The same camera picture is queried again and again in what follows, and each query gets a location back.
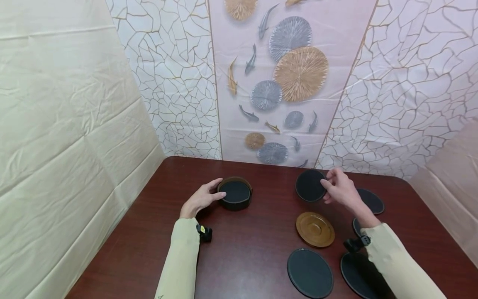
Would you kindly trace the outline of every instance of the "sleeve cuff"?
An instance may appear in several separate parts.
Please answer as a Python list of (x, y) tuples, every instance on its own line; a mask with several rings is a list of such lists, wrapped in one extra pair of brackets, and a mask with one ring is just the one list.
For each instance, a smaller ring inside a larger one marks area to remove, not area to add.
[(199, 243), (196, 218), (180, 218), (176, 221), (171, 234), (171, 244), (176, 242)]
[(373, 228), (363, 228), (360, 232), (370, 238), (371, 242), (367, 246), (367, 252), (393, 253), (405, 250), (400, 239), (386, 223)]

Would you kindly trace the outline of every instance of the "forearm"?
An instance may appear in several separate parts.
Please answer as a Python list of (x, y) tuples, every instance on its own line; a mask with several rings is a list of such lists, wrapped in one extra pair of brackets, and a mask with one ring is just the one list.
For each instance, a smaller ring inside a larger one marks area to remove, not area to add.
[(370, 245), (366, 247), (369, 260), (383, 275), (398, 299), (445, 298), (387, 224), (362, 229), (361, 232), (371, 239)]
[(171, 245), (154, 299), (193, 299), (199, 234), (195, 218), (181, 218), (174, 224)]
[(354, 214), (362, 228), (372, 228), (381, 224), (380, 220), (375, 217), (370, 208), (368, 208), (361, 200), (347, 208), (352, 214)]

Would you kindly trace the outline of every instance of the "dark red tabletop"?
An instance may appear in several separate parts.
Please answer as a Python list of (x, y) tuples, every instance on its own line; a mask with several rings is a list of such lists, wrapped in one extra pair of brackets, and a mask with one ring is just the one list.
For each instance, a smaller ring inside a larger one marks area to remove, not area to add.
[[(287, 259), (309, 248), (295, 228), (305, 211), (322, 214), (336, 239), (312, 249), (329, 263), (334, 288), (327, 298), (358, 298), (345, 284), (339, 262), (342, 242), (354, 238), (352, 215), (322, 201), (307, 203), (295, 192), (304, 169), (184, 157), (164, 160), (139, 197), (68, 294), (69, 299), (153, 299), (182, 204), (202, 184), (240, 176), (253, 188), (251, 204), (232, 212), (214, 204), (198, 221), (214, 231), (200, 247), (197, 299), (305, 298), (287, 275)], [(412, 257), (450, 298), (476, 298), (478, 270), (405, 181), (396, 177), (348, 174), (357, 188), (385, 203), (378, 218), (400, 237)]]

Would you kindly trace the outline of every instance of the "black wrist strap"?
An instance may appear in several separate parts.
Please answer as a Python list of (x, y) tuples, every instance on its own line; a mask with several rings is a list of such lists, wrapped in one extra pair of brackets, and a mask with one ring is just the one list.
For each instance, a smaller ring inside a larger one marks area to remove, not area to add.
[(199, 240), (203, 242), (211, 242), (212, 228), (205, 227), (201, 224), (196, 225), (197, 232), (199, 233)]
[(372, 240), (370, 239), (370, 237), (363, 235), (360, 238), (355, 240), (354, 239), (346, 240), (344, 242), (344, 246), (348, 250), (348, 252), (354, 253), (359, 251), (363, 247), (370, 245), (371, 242)]

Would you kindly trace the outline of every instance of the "hand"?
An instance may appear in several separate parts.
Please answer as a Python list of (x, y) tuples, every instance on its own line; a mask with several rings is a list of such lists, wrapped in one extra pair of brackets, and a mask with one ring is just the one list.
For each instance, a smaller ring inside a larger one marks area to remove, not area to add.
[(213, 201), (220, 200), (226, 196), (225, 192), (211, 194), (222, 178), (217, 178), (202, 185), (183, 205), (179, 218), (194, 218), (202, 209), (208, 207)]
[(355, 189), (354, 182), (342, 170), (334, 168), (327, 173), (326, 177), (327, 180), (320, 180), (322, 186), (327, 189), (324, 196), (326, 204), (336, 201), (344, 205), (354, 214), (362, 228), (380, 225), (380, 220), (362, 201), (357, 189)]
[(339, 168), (334, 168), (327, 173), (327, 180), (322, 179), (320, 183), (327, 189), (324, 196), (326, 204), (336, 201), (349, 209), (363, 203), (354, 182)]

